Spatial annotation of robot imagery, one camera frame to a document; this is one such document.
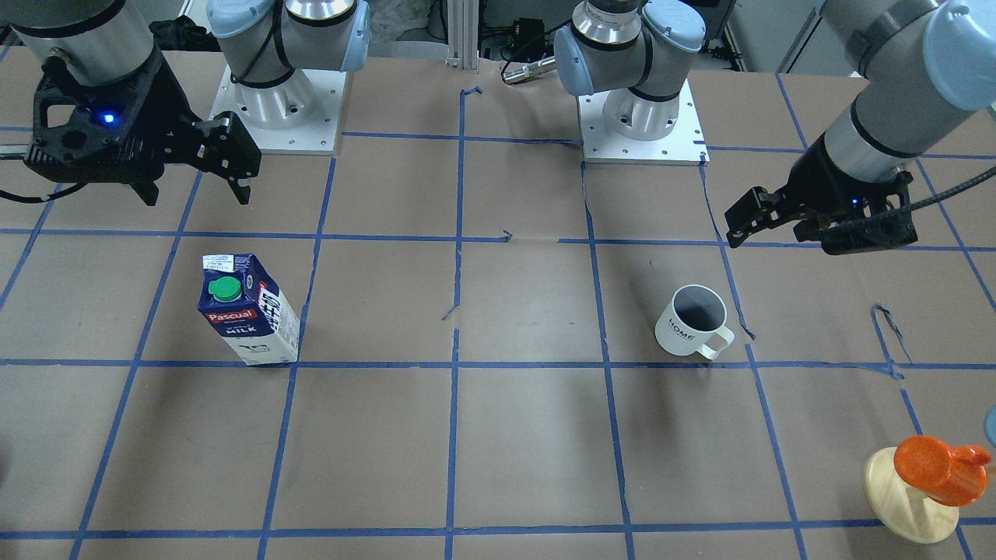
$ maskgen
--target mug handle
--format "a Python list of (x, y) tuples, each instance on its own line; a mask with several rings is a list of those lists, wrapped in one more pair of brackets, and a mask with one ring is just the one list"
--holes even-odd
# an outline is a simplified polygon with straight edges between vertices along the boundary
[(726, 350), (727, 347), (729, 347), (731, 344), (733, 344), (733, 339), (734, 339), (733, 331), (727, 329), (725, 326), (720, 327), (719, 329), (717, 329), (716, 330), (716, 335), (719, 338), (723, 339), (723, 345), (722, 346), (720, 346), (719, 348), (713, 350), (713, 349), (711, 349), (708, 346), (706, 346), (706, 345), (703, 344), (701, 346), (701, 348), (698, 349), (698, 353), (701, 354), (702, 356), (705, 356), (705, 358), (707, 360), (715, 360), (716, 358), (719, 357), (719, 353), (720, 352)]

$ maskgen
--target white mug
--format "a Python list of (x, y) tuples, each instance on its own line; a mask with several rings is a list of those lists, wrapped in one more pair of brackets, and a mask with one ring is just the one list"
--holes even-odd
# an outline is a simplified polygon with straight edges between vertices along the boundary
[[(678, 288), (671, 303), (657, 320), (653, 335), (657, 343), (674, 356), (689, 356), (698, 352), (709, 360), (733, 343), (733, 331), (725, 327), (726, 304), (716, 292), (698, 284)], [(723, 340), (719, 348), (706, 343), (713, 335)]]

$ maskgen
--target milk carton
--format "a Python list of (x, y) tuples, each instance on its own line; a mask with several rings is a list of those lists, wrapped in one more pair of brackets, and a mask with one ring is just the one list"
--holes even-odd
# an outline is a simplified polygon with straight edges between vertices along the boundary
[(246, 365), (297, 362), (301, 322), (256, 255), (206, 255), (197, 310)]

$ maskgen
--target table surface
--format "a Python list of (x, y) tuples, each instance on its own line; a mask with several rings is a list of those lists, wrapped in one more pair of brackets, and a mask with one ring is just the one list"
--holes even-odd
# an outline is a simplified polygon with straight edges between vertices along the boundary
[[(223, 59), (167, 58), (205, 115)], [(498, 70), (369, 60), (338, 157), (264, 156), (248, 206), (184, 166), (155, 208), (0, 203), (0, 557), (992, 557), (992, 492), (923, 547), (862, 491), (918, 432), (986, 443), (992, 185), (917, 212), (904, 250), (731, 249), (711, 216), (780, 186), (863, 80), (696, 72), (708, 165), (583, 165), (556, 76)], [(27, 141), (38, 78), (2, 51), (0, 141)], [(980, 113), (912, 196), (994, 158)], [(227, 252), (288, 294), (298, 364), (242, 367), (198, 315), (200, 256)], [(729, 309), (715, 363), (652, 334), (689, 283)]]

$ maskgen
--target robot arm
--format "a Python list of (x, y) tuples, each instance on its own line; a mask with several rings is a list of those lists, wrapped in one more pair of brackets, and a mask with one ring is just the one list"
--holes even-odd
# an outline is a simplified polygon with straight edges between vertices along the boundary
[[(996, 7), (987, 0), (817, 0), (868, 87), (793, 165), (785, 186), (750, 189), (727, 239), (800, 220), (829, 254), (916, 241), (903, 168), (996, 101)], [(879, 220), (864, 220), (878, 216)], [(864, 220), (861, 227), (848, 227)]]
[(557, 31), (554, 52), (569, 94), (611, 91), (603, 107), (611, 130), (659, 140), (678, 119), (678, 96), (704, 37), (701, 16), (678, 0), (586, 0)]
[[(261, 154), (233, 113), (200, 119), (125, 0), (0, 0), (0, 16), (42, 61), (25, 164), (57, 182), (129, 184), (155, 204), (166, 163), (225, 178), (240, 203)], [(68, 106), (54, 126), (49, 109)]]

